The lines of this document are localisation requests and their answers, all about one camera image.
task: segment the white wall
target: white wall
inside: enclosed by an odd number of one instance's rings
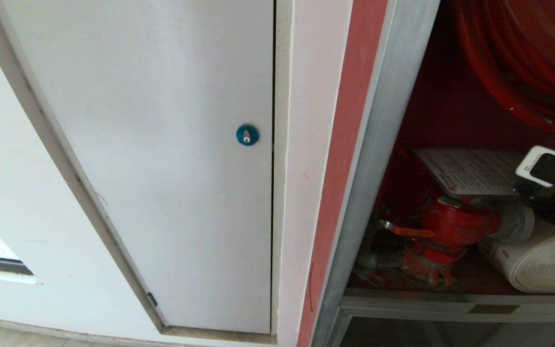
[[[277,340],[296,344],[351,1],[295,0]],[[159,334],[57,171],[0,70],[0,237],[40,285],[0,281],[0,319],[138,340]]]

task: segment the keyhole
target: keyhole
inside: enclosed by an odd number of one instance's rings
[[[251,142],[251,136],[250,136],[250,132],[248,130],[243,131],[243,141],[245,143],[250,143]]]

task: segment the red fire hose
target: red fire hose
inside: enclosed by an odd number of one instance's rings
[[[465,56],[485,89],[555,133],[555,1],[454,0]]]

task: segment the access panel door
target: access panel door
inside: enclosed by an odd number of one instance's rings
[[[273,2],[3,0],[2,15],[167,323],[268,333]]]

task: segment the instruction label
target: instruction label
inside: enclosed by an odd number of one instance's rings
[[[454,197],[513,197],[518,180],[515,168],[522,161],[517,152],[487,149],[418,149],[414,151]]]

